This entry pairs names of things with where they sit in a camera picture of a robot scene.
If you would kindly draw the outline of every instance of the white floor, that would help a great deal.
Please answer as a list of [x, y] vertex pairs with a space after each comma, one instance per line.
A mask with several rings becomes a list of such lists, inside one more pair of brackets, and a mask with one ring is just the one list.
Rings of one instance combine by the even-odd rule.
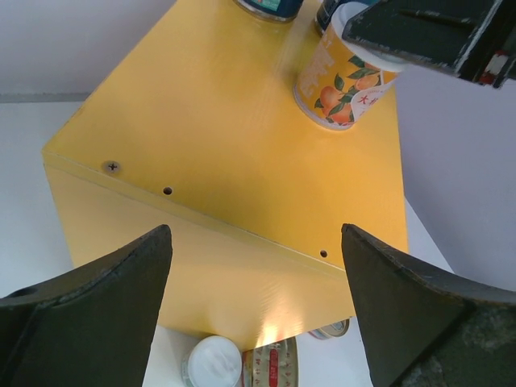
[[[0, 297], [72, 268], [40, 150], [79, 102], [0, 104]], [[451, 271], [407, 203], [410, 251]], [[157, 327], [145, 387], [182, 387], [179, 364], [196, 339]], [[298, 337], [299, 387], [369, 387], [355, 319], [340, 339]]]

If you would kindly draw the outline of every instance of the can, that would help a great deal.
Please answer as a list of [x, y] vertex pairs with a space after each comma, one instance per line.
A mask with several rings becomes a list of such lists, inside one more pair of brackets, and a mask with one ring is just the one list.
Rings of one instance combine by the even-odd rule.
[[342, 336], [346, 335], [346, 332], [348, 329], [349, 329], [349, 319], [336, 322], [336, 323], [328, 325], [326, 327], [314, 329], [313, 331], [310, 331], [308, 333], [310, 333], [316, 339], [328, 340], [328, 339], [333, 339], [334, 337], [342, 337]]
[[242, 355], [222, 336], [202, 340], [181, 363], [186, 387], [235, 387], [242, 373]]
[[241, 387], [298, 387], [294, 337], [243, 353]]
[[287, 23], [298, 16], [303, 0], [235, 0], [251, 14], [273, 22]]
[[406, 68], [404, 60], [342, 39], [347, 21], [367, 7], [348, 2], [337, 9], [294, 86], [294, 98], [301, 110], [328, 129], [352, 127]]
[[[335, 13], [337, 8], [346, 2], [351, 0], [323, 0], [319, 7], [317, 14], [315, 15], [314, 25], [317, 32], [322, 36], [324, 31], [330, 25], [331, 16]], [[378, 0], [360, 0], [363, 4], [371, 5]]]

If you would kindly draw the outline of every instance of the orange can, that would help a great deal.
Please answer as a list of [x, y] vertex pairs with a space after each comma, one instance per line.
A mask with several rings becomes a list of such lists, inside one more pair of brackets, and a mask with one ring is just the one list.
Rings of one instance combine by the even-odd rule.
[[312, 60], [294, 86], [299, 107], [330, 129], [342, 131], [351, 127], [406, 67], [404, 60], [342, 39], [347, 21], [367, 7], [349, 2], [335, 11]]

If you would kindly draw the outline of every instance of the dark blue can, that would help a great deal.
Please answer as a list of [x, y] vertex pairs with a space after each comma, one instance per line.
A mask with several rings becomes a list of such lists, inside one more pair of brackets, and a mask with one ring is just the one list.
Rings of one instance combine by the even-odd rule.
[[298, 16], [303, 0], [236, 0], [236, 2], [259, 18], [286, 23]]
[[331, 16], [335, 13], [340, 5], [347, 2], [361, 2], [370, 6], [378, 0], [324, 0], [315, 15], [315, 28], [322, 35], [331, 23]]

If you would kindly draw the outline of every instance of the white lid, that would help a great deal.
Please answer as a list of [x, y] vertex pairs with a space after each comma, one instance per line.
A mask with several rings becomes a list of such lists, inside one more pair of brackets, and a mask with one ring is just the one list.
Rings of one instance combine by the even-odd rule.
[[365, 60], [379, 69], [391, 71], [393, 73], [400, 73], [405, 70], [407, 66], [407, 62], [405, 60], [384, 54], [383, 52], [368, 50], [342, 39], [342, 33], [347, 21], [368, 7], [369, 6], [362, 4], [361, 2], [347, 2], [346, 4], [339, 6], [331, 17], [331, 26], [335, 29], [337, 36], [341, 39], [344, 45], [361, 60]]
[[188, 360], [188, 374], [195, 387], [235, 387], [242, 373], [242, 355], [222, 336], [201, 341]]

